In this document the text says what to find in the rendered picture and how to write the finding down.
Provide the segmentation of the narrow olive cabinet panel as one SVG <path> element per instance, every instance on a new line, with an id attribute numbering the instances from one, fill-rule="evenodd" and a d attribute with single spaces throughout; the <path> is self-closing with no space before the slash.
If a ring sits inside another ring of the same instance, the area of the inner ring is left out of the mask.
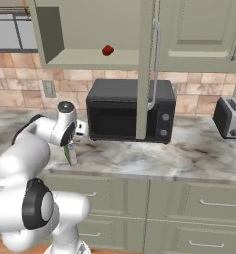
<path id="1" fill-rule="evenodd" d="M 128 180 L 126 222 L 128 224 L 127 250 L 129 252 L 143 252 L 148 186 L 148 180 Z"/>

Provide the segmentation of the window with grey frame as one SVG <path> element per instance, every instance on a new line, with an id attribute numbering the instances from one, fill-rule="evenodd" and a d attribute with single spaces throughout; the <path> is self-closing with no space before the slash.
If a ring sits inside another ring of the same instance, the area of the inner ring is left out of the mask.
<path id="1" fill-rule="evenodd" d="M 36 51 L 29 0 L 0 0 L 0 52 Z"/>

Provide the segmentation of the red jam jar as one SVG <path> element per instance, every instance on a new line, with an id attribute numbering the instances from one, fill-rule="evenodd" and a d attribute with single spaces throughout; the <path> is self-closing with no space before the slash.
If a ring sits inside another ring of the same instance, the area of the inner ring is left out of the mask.
<path id="1" fill-rule="evenodd" d="M 103 49 L 102 49 L 102 54 L 104 54 L 105 56 L 109 56 L 114 52 L 114 48 L 110 45 L 106 45 Z"/>

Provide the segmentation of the black and silver toaster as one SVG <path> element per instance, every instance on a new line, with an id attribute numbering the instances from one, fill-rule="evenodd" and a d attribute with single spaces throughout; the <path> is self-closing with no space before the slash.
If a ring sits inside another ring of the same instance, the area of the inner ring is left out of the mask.
<path id="1" fill-rule="evenodd" d="M 220 97 L 213 121 L 224 139 L 236 139 L 236 97 Z"/>

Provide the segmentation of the closed olive cabinet door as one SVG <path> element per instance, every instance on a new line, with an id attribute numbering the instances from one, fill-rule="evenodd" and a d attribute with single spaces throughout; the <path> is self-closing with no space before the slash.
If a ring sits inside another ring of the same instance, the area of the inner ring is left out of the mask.
<path id="1" fill-rule="evenodd" d="M 160 71 L 236 71 L 236 0 L 160 0 L 158 20 Z"/>

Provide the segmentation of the green and white cereal box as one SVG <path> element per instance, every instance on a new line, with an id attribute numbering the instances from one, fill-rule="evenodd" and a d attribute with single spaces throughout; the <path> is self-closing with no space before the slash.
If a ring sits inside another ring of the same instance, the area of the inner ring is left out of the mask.
<path id="1" fill-rule="evenodd" d="M 64 153 L 71 166 L 75 166 L 78 163 L 76 149 L 73 142 L 64 146 Z"/>

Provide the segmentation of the open olive wall cabinet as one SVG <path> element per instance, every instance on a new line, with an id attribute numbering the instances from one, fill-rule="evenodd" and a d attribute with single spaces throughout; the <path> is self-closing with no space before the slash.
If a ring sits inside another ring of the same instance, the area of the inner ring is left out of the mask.
<path id="1" fill-rule="evenodd" d="M 29 0 L 41 66 L 138 70 L 141 0 Z M 114 52 L 105 56 L 110 45 Z"/>

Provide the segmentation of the open olive cabinet door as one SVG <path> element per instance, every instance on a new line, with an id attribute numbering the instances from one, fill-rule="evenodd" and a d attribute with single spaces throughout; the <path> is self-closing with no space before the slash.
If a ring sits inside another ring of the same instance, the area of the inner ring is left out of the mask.
<path id="1" fill-rule="evenodd" d="M 154 10 L 155 0 L 141 0 L 136 120 L 137 140 L 143 140 L 146 136 Z"/>

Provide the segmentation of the black microwave oven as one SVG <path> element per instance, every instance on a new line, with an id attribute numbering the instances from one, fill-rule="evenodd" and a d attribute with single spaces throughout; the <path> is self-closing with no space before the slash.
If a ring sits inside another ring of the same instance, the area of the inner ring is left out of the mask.
<path id="1" fill-rule="evenodd" d="M 136 103 L 136 79 L 96 79 L 86 98 L 90 139 L 137 142 Z M 169 143 L 175 106 L 171 83 L 158 80 L 155 105 L 147 115 L 144 142 Z"/>

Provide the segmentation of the olive drawer front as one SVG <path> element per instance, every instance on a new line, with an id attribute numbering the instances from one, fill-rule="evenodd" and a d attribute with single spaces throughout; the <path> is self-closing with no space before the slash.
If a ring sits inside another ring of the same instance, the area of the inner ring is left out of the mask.
<path id="1" fill-rule="evenodd" d="M 225 247 L 191 246 L 188 240 Z M 144 254 L 236 254 L 236 226 L 149 220 Z"/>
<path id="2" fill-rule="evenodd" d="M 236 186 L 151 180 L 148 217 L 236 223 Z"/>
<path id="3" fill-rule="evenodd" d="M 56 191 L 81 194 L 97 192 L 89 197 L 94 213 L 125 214 L 127 211 L 127 181 L 122 178 L 93 177 L 65 174 L 42 174 L 45 184 Z"/>
<path id="4" fill-rule="evenodd" d="M 121 218 L 93 216 L 78 224 L 85 234 L 101 233 L 99 237 L 80 236 L 91 248 L 124 250 L 126 248 L 126 222 Z"/>

